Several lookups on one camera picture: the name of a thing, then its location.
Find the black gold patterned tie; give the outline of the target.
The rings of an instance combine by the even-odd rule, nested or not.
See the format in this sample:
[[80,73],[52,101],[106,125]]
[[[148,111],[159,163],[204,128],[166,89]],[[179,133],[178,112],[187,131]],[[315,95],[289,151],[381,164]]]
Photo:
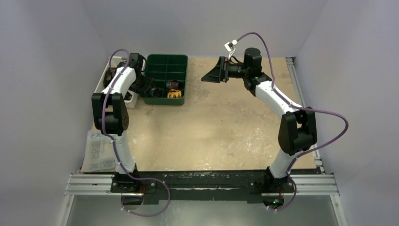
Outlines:
[[105,72],[105,75],[104,75],[104,78],[103,78],[103,86],[104,86],[104,88],[106,88],[111,83],[115,73],[116,73],[116,68],[115,67],[108,67],[107,68],[107,70]]

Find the clear plastic storage box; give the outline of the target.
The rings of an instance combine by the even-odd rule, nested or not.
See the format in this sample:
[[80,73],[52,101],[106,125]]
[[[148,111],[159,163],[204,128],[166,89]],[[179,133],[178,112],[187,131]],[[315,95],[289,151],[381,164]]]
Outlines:
[[111,139],[99,130],[89,130],[81,171],[84,173],[115,171]]

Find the white plastic basket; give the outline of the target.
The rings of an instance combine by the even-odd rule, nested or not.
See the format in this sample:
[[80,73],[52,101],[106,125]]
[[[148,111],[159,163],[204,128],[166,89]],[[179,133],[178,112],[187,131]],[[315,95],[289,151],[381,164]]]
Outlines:
[[[126,58],[125,57],[119,57],[119,56],[114,56],[111,60],[111,66],[112,68],[116,67],[120,62],[126,62]],[[106,66],[104,68],[103,74],[96,86],[95,89],[95,93],[101,93],[104,89],[104,81],[105,81],[105,77],[108,74],[107,72],[109,71],[109,63],[106,63]],[[127,97],[127,99],[124,100],[126,107],[127,108],[135,108],[139,95],[134,93],[131,90],[128,90],[126,95],[124,97]]]

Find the rolled dark red tie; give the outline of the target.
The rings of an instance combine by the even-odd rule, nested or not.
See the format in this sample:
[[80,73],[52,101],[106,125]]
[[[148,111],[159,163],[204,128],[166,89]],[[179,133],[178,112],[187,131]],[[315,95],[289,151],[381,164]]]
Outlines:
[[176,89],[179,90],[180,89],[180,82],[179,81],[166,81],[165,83],[165,88],[166,89]]

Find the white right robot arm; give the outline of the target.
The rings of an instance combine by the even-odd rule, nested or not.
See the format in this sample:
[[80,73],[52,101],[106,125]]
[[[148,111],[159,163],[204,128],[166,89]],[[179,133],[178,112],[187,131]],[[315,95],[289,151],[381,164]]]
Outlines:
[[311,108],[295,106],[294,102],[272,86],[272,79],[262,70],[262,56],[257,48],[247,48],[242,63],[232,63],[221,56],[215,67],[201,81],[220,83],[230,78],[242,79],[245,88],[265,102],[280,119],[276,159],[268,167],[271,175],[264,179],[265,188],[271,192],[282,187],[293,160],[317,143],[315,113]]

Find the rolled yellow tie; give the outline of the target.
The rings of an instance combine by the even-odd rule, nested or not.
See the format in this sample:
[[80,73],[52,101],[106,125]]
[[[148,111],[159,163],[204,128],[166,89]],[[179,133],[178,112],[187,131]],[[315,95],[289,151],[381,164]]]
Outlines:
[[182,98],[183,93],[178,89],[171,89],[167,93],[167,98]]

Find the aluminium frame rail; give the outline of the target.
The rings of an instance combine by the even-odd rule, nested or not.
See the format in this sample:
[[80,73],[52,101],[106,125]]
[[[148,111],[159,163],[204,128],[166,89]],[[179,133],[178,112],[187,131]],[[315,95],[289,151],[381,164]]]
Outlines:
[[[316,109],[294,103],[280,93],[274,79],[262,71],[260,56],[245,56],[243,62],[234,56],[218,59],[215,67],[201,77],[202,82],[220,83],[241,79],[246,90],[267,104],[280,119],[278,143],[280,149],[274,162],[266,169],[217,171],[139,171],[127,143],[129,116],[118,78],[128,81],[138,71],[139,60],[127,60],[117,67],[108,66],[114,73],[112,81],[101,93],[94,93],[94,125],[100,134],[110,139],[114,162],[113,174],[73,174],[66,188],[67,194],[118,194],[143,197],[155,203],[166,194],[168,200],[248,200],[250,196],[273,194],[282,199],[284,190],[297,193],[291,178],[294,163],[305,154],[316,151]],[[116,92],[111,93],[117,84]]]

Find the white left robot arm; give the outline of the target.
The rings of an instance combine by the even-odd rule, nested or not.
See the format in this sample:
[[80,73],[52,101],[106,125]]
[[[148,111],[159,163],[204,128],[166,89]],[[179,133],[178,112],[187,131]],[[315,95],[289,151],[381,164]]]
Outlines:
[[128,91],[147,97],[153,79],[143,75],[144,57],[139,53],[127,53],[127,60],[121,67],[111,70],[113,78],[100,92],[91,97],[95,127],[111,140],[116,164],[116,183],[121,182],[128,192],[140,188],[141,178],[134,175],[136,162],[131,154],[127,129],[129,115],[124,97]]

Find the green compartment tray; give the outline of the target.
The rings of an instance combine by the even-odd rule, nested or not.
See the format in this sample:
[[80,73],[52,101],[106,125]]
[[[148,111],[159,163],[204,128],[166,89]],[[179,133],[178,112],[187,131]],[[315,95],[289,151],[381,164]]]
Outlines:
[[[185,103],[185,91],[187,82],[188,56],[151,54],[147,57],[145,76],[154,79],[154,88],[162,90],[162,97],[143,97],[147,105],[174,105]],[[165,88],[166,81],[179,81],[182,98],[167,98],[169,89]]]

